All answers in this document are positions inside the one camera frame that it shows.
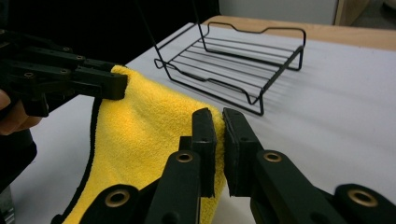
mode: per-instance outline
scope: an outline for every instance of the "wooden surface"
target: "wooden surface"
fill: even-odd
[[[210,21],[228,22],[238,29],[249,31],[260,31],[265,27],[270,26],[299,27],[306,31],[308,40],[312,39],[358,47],[396,50],[396,31],[393,30],[318,25],[286,21],[267,21],[226,16],[216,16],[205,23]]]

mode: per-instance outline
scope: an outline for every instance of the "towel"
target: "towel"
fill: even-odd
[[[128,75],[125,97],[95,99],[90,161],[72,202],[52,223],[79,223],[95,197],[111,186],[143,189],[161,177],[168,156],[178,150],[180,136],[191,136],[192,113],[202,108],[211,112],[218,139],[216,197],[201,199],[201,223],[211,223],[225,185],[222,114],[127,67],[116,65],[111,72]]]

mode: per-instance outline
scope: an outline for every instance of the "hand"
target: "hand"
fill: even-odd
[[[8,95],[0,90],[0,110],[11,103]],[[0,120],[0,135],[9,135],[18,131],[29,129],[40,122],[39,117],[27,116],[21,101],[18,101],[5,118]]]

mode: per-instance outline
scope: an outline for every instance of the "wire rack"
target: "wire rack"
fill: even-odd
[[[193,8],[197,18],[194,25],[160,48],[151,38],[158,54],[158,59],[154,60],[157,68],[164,69],[172,81],[192,91],[262,116],[263,95],[276,79],[285,70],[299,71],[302,68],[306,32],[296,27],[267,27],[252,32],[216,21],[202,25],[196,8]],[[219,26],[235,34],[212,31]],[[196,40],[165,60],[162,49],[193,28],[198,30]],[[279,42],[280,38],[268,35],[273,31],[298,33],[298,45]]]

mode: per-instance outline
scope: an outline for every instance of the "white table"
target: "white table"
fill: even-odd
[[[222,109],[157,69],[153,49],[127,65]],[[262,117],[245,113],[266,149],[286,154],[316,187],[356,183],[396,203],[396,51],[308,40],[300,72],[264,94]],[[35,161],[12,184],[17,224],[50,223],[69,204],[90,151],[91,97],[78,96],[32,128]],[[220,196],[213,223],[254,223],[249,198]]]

